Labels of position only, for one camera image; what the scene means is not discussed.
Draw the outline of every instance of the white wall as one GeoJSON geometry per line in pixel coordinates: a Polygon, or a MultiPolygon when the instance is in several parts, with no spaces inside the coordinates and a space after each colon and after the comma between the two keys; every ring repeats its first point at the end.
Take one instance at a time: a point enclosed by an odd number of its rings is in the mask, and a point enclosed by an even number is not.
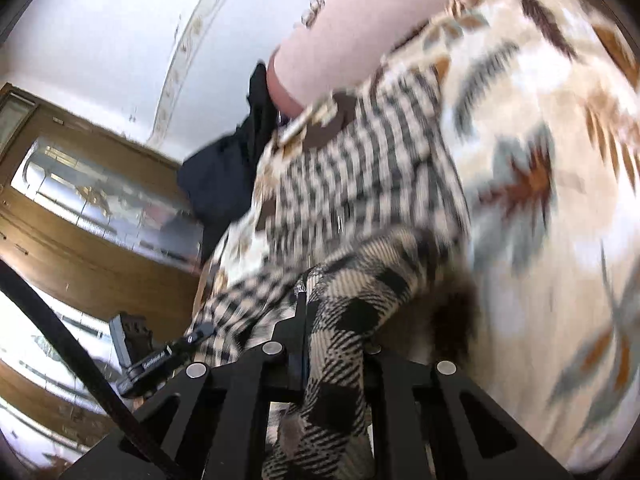
{"type": "Polygon", "coordinates": [[[34,0],[0,52],[0,80],[144,142],[197,1],[34,0]]]}
{"type": "Polygon", "coordinates": [[[311,0],[227,0],[206,32],[172,110],[159,151],[183,160],[233,131],[259,59],[286,38],[311,0]]]}

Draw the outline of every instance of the gingham fabric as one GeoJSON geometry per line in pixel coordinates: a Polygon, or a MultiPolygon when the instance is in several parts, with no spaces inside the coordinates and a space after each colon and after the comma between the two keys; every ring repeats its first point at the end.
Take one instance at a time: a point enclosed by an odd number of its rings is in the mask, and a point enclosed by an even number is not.
{"type": "Polygon", "coordinates": [[[373,473],[363,345],[399,308],[434,285],[446,244],[427,230],[394,228],[338,250],[307,280],[317,309],[302,406],[292,406],[262,477],[360,479],[373,473]]]}
{"type": "Polygon", "coordinates": [[[238,359],[248,348],[256,324],[266,318],[271,327],[295,312],[295,297],[290,299],[300,270],[265,266],[260,272],[220,292],[193,318],[189,332],[201,323],[211,322],[214,333],[198,349],[196,361],[221,366],[238,359]]]}
{"type": "MultiPolygon", "coordinates": [[[[394,224],[459,237],[468,219],[438,127],[439,98],[433,68],[396,67],[384,88],[374,76],[359,89],[354,120],[326,146],[303,149],[280,177],[266,221],[270,260],[312,264],[345,240],[394,224]]],[[[328,121],[338,111],[325,107],[328,121]]],[[[305,140],[314,126],[306,125],[305,140]]]]}

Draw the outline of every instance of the metal screw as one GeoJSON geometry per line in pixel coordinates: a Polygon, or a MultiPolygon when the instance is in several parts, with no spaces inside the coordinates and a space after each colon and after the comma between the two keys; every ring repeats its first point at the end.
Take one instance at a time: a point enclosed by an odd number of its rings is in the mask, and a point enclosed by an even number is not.
{"type": "Polygon", "coordinates": [[[365,343],[364,351],[369,355],[379,354],[382,348],[378,343],[365,343]]]}
{"type": "Polygon", "coordinates": [[[456,373],[456,365],[451,361],[440,361],[436,366],[438,371],[443,375],[453,375],[456,373]]]}
{"type": "Polygon", "coordinates": [[[262,351],[267,355],[278,355],[282,352],[282,345],[277,341],[269,341],[262,345],[262,351]]]}
{"type": "Polygon", "coordinates": [[[192,363],[187,366],[187,375],[191,379],[202,377],[205,373],[207,373],[207,367],[202,363],[192,363]]]}

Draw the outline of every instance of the camera rig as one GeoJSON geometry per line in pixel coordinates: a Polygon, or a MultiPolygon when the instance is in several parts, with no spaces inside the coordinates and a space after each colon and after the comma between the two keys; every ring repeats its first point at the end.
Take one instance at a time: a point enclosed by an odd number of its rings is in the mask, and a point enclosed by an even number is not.
{"type": "MultiPolygon", "coordinates": [[[[130,359],[118,388],[127,395],[157,390],[131,413],[55,313],[2,260],[0,288],[118,425],[62,480],[261,478],[270,402],[303,398],[315,316],[305,301],[298,301],[294,317],[276,325],[270,342],[247,350],[238,361],[217,368],[191,363],[168,380],[212,327],[200,326],[133,363],[137,351],[153,348],[151,334],[140,325],[135,330],[140,319],[116,318],[111,329],[118,357],[130,359]],[[118,332],[118,326],[124,330],[118,332]]],[[[365,354],[376,479],[572,478],[455,364],[423,366],[375,344],[367,345],[365,354]]]]}

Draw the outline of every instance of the black cable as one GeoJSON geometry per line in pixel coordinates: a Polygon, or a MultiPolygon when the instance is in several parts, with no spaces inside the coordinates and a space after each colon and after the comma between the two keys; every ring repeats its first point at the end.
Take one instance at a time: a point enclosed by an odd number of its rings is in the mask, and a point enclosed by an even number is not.
{"type": "Polygon", "coordinates": [[[124,432],[140,453],[168,478],[187,480],[187,474],[162,451],[136,420],[95,366],[89,354],[76,341],[40,296],[6,262],[0,259],[0,290],[37,327],[56,349],[68,367],[84,383],[94,399],[124,432]]]}

